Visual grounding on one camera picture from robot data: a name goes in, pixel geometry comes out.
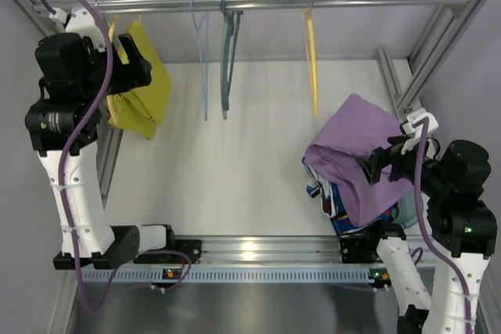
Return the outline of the cream plastic hanger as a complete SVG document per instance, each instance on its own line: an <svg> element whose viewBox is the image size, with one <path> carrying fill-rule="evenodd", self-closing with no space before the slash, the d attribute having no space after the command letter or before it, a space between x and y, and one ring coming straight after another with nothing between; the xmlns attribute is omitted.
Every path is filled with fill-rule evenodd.
<svg viewBox="0 0 501 334"><path fill-rule="evenodd" d="M114 33L117 28L117 24L119 21L120 17L118 15L114 16L112 22L109 24L109 31L108 31L108 37L112 41L114 38ZM118 121L119 121L119 115L120 115L120 108L121 108L121 96L120 95L108 95L106 97L106 103L108 106L108 110L110 113L110 118L112 120L112 125L117 126Z"/></svg>

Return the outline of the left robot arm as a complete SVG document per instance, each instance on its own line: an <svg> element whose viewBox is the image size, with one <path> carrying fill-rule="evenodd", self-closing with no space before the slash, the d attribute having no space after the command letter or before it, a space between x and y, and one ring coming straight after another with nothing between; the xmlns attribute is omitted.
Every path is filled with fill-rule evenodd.
<svg viewBox="0 0 501 334"><path fill-rule="evenodd" d="M54 17L64 30L43 38L34 56L41 69L40 96L25 116L25 127L55 196L62 232L58 270L92 265L111 270L134 261L153 261L155 250L175 246L167 224L111 225L97 173L99 100L150 84L152 67L130 34L119 39L122 63L98 14L83 7Z"/></svg>

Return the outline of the yellow-green trousers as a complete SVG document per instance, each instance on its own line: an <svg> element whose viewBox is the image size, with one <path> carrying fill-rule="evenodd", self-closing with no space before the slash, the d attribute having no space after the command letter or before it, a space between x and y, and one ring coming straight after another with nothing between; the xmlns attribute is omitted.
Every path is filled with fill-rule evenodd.
<svg viewBox="0 0 501 334"><path fill-rule="evenodd" d="M111 118L108 124L151 140L157 127L164 122L171 95L171 79L140 20L133 20L126 32L133 37L142 56L151 64L152 81L148 86L117 94L121 96L118 125L113 126Z"/></svg>

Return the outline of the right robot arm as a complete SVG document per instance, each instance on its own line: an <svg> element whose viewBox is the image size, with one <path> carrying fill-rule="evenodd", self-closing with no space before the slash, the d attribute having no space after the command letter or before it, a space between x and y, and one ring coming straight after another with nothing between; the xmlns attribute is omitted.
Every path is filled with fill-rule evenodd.
<svg viewBox="0 0 501 334"><path fill-rule="evenodd" d="M405 178L416 195L425 194L427 209L416 205L427 248L435 255L433 289L424 286L400 224L376 221L340 239L345 264L381 262L369 276L373 286L389 282L400 311L399 333L472 333L483 274L494 253L497 222L481 201L483 184L491 173L489 154L480 145L455 140L440 160L421 158L420 147L401 153L402 137L390 138L391 147L378 148L359 158L370 183L384 167L390 179Z"/></svg>

